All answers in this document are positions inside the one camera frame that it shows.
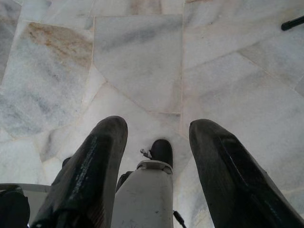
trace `marble floor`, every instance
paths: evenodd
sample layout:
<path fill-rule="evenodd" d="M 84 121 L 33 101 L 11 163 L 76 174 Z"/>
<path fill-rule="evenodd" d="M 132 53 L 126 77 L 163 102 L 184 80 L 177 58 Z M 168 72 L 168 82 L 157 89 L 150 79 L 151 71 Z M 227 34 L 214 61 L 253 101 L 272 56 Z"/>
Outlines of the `marble floor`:
<path fill-rule="evenodd" d="M 303 14 L 302 0 L 0 0 L 0 183 L 51 184 L 95 124 L 120 115 L 120 174 L 168 139 L 174 209 L 211 228 L 188 140 L 208 118 L 304 218 L 304 27 L 280 30 Z"/>

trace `black cable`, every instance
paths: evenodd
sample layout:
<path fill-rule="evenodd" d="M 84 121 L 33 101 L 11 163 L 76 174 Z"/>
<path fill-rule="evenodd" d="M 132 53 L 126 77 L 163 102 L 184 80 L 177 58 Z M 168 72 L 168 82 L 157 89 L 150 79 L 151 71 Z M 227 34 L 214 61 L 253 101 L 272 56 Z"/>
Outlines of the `black cable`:
<path fill-rule="evenodd" d="M 181 215 L 177 212 L 177 211 L 173 211 L 173 215 L 176 218 L 176 220 L 181 224 L 181 226 L 183 228 L 186 228 L 185 226 L 185 221 L 183 220 L 183 218 L 181 217 Z"/>

